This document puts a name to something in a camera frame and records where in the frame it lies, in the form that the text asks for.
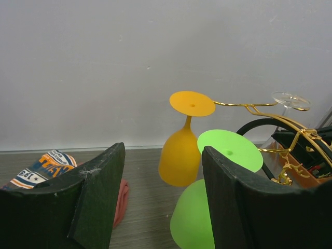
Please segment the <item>orange goblet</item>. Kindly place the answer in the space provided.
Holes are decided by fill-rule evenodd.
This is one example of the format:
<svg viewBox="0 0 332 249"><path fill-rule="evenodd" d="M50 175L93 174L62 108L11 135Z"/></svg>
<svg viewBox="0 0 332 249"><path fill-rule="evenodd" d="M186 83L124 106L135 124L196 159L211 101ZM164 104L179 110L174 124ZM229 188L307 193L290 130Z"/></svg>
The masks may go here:
<svg viewBox="0 0 332 249"><path fill-rule="evenodd" d="M176 111L186 116L186 120L184 126L166 140L158 173L167 184L183 187L196 180L201 160L198 139L191 129L191 119L211 115L215 111L215 104L208 96L194 91L176 92L169 101Z"/></svg>

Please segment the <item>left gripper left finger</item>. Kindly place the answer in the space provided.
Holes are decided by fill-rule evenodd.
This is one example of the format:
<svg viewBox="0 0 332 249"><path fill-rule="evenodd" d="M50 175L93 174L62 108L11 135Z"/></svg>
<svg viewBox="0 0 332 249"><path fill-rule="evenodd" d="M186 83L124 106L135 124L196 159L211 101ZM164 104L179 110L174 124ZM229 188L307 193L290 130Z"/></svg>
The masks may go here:
<svg viewBox="0 0 332 249"><path fill-rule="evenodd" d="M32 189L1 189L1 248L108 248L125 156L115 143Z"/></svg>

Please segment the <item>wooden compartment tray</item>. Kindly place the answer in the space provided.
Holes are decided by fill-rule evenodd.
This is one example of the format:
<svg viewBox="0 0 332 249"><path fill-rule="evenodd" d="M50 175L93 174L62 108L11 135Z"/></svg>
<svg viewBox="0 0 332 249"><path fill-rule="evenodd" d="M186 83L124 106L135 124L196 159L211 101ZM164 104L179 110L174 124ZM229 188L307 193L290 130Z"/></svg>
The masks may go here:
<svg viewBox="0 0 332 249"><path fill-rule="evenodd" d="M270 178L279 184L315 187L331 180L331 166L315 150L296 145L287 155L262 153Z"/></svg>

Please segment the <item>clear wine glass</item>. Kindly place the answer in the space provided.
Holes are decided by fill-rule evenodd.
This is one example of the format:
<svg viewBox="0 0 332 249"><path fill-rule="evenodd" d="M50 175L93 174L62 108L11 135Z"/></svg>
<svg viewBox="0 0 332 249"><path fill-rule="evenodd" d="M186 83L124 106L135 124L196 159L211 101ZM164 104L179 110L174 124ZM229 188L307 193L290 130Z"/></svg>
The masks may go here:
<svg viewBox="0 0 332 249"><path fill-rule="evenodd" d="M289 112L294 109L298 111L308 111L311 107L309 100L288 92L273 92L272 98L279 104L284 106L284 110L281 114L283 117L289 117ZM268 138L262 145L262 149L280 149L280 145L274 141L273 138Z"/></svg>

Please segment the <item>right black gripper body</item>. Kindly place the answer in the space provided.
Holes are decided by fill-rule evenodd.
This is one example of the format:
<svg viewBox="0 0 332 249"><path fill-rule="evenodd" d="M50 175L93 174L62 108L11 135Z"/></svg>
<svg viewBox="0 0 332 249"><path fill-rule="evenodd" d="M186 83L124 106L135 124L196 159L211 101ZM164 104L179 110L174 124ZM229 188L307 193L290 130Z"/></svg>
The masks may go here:
<svg viewBox="0 0 332 249"><path fill-rule="evenodd" d="M331 142L331 129L329 129L318 129L318 135L324 142ZM272 138L282 148L289 148L294 137L295 134L287 130L272 134ZM277 179L292 179L290 176L294 179L331 179L330 164L302 135L290 153L281 153L279 156L284 164Z"/></svg>

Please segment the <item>green goblet front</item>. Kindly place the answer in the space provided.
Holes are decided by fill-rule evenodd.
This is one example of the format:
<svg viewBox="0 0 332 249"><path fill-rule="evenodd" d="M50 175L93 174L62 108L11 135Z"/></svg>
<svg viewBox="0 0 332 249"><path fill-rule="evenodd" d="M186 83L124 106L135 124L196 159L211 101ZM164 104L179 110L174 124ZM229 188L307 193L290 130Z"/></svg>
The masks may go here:
<svg viewBox="0 0 332 249"><path fill-rule="evenodd" d="M247 138L232 131L205 131L199 136L197 146L199 152L211 146L254 173L263 165L258 148ZM190 184L180 195L170 220L170 233L180 248L215 247L204 179Z"/></svg>

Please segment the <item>gold wine glass rack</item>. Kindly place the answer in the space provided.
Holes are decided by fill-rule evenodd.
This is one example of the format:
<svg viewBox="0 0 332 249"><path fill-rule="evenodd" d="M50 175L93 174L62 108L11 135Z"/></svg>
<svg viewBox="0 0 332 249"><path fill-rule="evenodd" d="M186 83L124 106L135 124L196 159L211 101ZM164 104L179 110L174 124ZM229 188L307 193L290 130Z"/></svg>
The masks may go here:
<svg viewBox="0 0 332 249"><path fill-rule="evenodd" d="M262 170L266 176L282 185L297 182L301 187L313 187L331 181L331 128L308 128L284 115L259 110L260 107L275 105L277 102L229 104L232 107L244 107L257 117L242 126L237 131L239 135L263 126L276 128L271 136L272 144L259 150L271 154L281 171L274 176L264 164Z"/></svg>

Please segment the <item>red cloth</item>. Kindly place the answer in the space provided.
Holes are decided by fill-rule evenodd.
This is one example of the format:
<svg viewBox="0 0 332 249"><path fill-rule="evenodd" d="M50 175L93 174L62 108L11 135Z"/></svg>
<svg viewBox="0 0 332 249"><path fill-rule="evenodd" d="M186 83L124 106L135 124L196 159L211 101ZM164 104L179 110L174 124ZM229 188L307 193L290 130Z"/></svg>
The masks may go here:
<svg viewBox="0 0 332 249"><path fill-rule="evenodd" d="M4 184L1 189L32 189L37 184L58 177L78 166L79 164L77 164L74 157L53 149L43 154L31 166L20 171L13 179ZM122 179L119 187L113 227L118 226L122 222L128 205L128 197L128 181Z"/></svg>

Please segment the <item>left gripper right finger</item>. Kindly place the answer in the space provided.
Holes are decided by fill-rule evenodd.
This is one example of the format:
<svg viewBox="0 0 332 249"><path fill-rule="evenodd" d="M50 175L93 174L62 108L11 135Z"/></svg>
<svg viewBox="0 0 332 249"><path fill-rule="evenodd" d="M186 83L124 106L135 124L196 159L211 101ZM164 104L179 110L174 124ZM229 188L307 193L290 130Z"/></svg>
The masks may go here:
<svg viewBox="0 0 332 249"><path fill-rule="evenodd" d="M281 185L211 146L202 165L216 248L331 248L331 182Z"/></svg>

